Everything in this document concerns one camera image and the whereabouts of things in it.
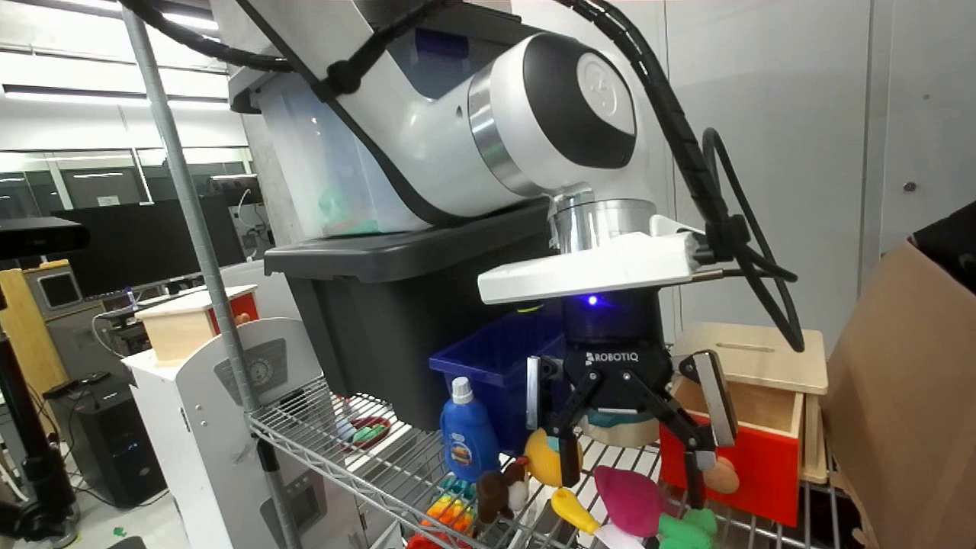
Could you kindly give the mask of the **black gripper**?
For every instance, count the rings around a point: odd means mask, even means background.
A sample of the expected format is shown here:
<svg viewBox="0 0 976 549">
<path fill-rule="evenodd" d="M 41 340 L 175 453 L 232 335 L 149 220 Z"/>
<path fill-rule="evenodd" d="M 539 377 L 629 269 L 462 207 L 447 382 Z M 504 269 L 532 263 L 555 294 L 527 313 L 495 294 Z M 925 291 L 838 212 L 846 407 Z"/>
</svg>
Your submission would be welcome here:
<svg viewBox="0 0 976 549">
<path fill-rule="evenodd" d="M 563 369 L 570 396 L 555 412 L 561 486 L 578 481 L 575 422 L 611 424 L 605 412 L 662 422 L 682 443 L 686 505 L 704 505 L 699 455 L 711 453 L 704 426 L 663 395 L 670 354 L 663 349 L 654 291 L 585 294 L 561 301 Z"/>
</svg>

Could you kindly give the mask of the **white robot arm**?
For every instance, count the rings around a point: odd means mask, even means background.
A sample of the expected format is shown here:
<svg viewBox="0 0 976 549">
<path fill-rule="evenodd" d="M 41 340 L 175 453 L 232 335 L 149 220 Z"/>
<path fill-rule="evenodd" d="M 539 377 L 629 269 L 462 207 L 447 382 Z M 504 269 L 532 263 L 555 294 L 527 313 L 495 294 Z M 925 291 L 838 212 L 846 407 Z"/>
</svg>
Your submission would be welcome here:
<svg viewBox="0 0 976 549">
<path fill-rule="evenodd" d="M 441 94 L 419 94 L 390 45 L 450 0 L 232 0 L 225 18 L 284 57 L 382 164 L 412 216 L 445 225 L 553 203 L 555 250 L 478 278 L 488 305 L 563 305 L 573 396 L 657 419 L 699 455 L 702 426 L 667 396 L 654 294 L 694 278 L 702 239 L 662 216 L 636 175 L 642 132 L 667 141 L 699 213 L 725 216 L 702 145 L 639 32 L 605 0 L 566 0 L 611 56 L 527 34 Z"/>
</svg>

